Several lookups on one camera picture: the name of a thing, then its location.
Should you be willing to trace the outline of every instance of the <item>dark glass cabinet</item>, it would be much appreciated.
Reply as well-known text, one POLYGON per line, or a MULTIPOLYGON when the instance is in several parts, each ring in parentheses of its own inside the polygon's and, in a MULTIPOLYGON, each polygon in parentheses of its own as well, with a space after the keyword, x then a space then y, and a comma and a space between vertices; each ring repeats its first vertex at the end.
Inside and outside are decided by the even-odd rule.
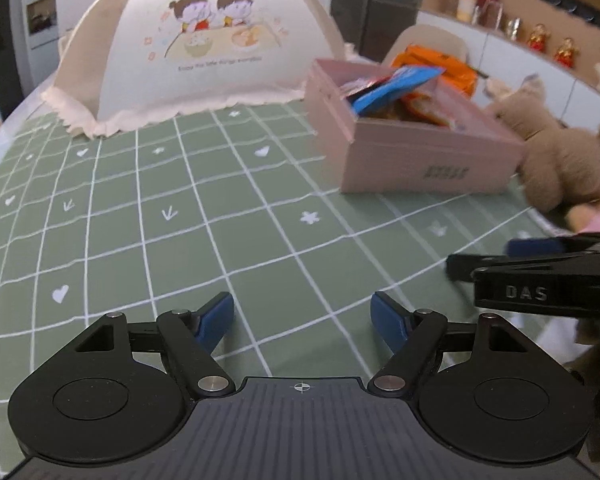
POLYGON ((331 0, 345 41, 362 56, 382 61, 400 33, 416 22, 421 0, 331 0))

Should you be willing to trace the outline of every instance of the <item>table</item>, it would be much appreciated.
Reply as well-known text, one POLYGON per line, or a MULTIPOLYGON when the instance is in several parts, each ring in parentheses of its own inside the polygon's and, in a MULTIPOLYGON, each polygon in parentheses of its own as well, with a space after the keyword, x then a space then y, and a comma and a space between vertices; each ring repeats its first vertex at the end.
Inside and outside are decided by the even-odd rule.
MULTIPOLYGON (((236 383, 366 381, 389 356, 369 319, 374 291, 475 320, 445 257, 542 236, 515 180, 500 196, 342 195, 313 136, 301 102, 94 141, 53 114, 24 124, 0 164, 0 475, 22 457, 11 392, 107 312, 153 320, 228 290, 237 315, 214 355, 236 383)), ((531 338, 546 322, 506 316, 531 338)))

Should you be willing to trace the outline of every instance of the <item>white heart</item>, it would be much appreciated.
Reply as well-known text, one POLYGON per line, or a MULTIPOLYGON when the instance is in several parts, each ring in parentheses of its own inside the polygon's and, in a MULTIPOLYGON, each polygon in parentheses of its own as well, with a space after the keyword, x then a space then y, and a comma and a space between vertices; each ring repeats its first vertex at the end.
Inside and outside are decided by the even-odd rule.
POLYGON ((269 155, 269 146, 265 146, 264 148, 260 148, 254 152, 255 156, 267 156, 269 155))
POLYGON ((62 303, 62 300, 64 300, 64 297, 66 296, 68 291, 69 285, 63 285, 60 288, 56 288, 56 290, 54 290, 51 294, 51 297, 56 303, 62 303))

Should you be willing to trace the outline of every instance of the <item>cartoon boy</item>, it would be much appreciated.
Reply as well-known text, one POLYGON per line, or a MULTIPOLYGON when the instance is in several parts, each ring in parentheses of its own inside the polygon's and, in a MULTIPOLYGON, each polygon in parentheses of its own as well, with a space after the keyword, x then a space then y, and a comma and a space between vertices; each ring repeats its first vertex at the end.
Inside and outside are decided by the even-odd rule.
POLYGON ((209 28, 212 17, 208 0, 178 0, 171 2, 176 19, 182 23, 183 32, 195 32, 209 28))
POLYGON ((224 26, 248 25, 253 0, 218 0, 218 10, 224 14, 224 26))

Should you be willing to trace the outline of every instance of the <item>blue snack bag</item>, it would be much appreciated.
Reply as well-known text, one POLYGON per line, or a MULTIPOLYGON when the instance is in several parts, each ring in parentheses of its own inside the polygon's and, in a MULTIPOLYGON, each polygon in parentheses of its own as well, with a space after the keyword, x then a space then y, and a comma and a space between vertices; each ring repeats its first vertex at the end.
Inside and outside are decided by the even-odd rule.
POLYGON ((444 71, 443 68, 432 66, 405 65, 396 70, 391 78, 378 88, 353 101, 351 106, 359 116, 373 113, 438 77, 444 71))

